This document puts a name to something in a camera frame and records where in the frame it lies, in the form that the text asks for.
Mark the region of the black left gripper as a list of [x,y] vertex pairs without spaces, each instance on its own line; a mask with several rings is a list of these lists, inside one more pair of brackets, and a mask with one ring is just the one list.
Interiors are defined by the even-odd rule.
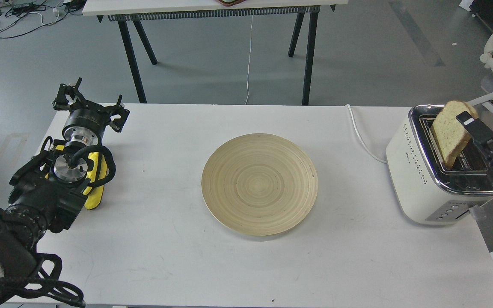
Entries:
[[61,83],[53,100],[56,111],[70,111],[62,130],[66,142],[79,142],[84,145],[101,145],[104,131],[110,126],[115,132],[122,132],[130,111],[122,104],[118,95],[113,105],[87,103],[80,93],[82,78],[73,84]]

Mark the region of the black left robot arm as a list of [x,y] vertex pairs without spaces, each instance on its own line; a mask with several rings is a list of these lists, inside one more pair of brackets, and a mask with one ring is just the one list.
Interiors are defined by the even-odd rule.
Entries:
[[9,181],[9,206],[0,208],[0,305],[15,296],[46,296],[86,306],[80,288],[61,281],[61,258],[37,250],[46,232],[68,230],[82,209],[97,207],[104,186],[116,175],[102,138],[107,127],[122,131],[129,110],[121,96],[107,106],[87,100],[81,81],[61,84],[53,100],[53,109],[69,112],[62,139],[48,136],[39,154]]

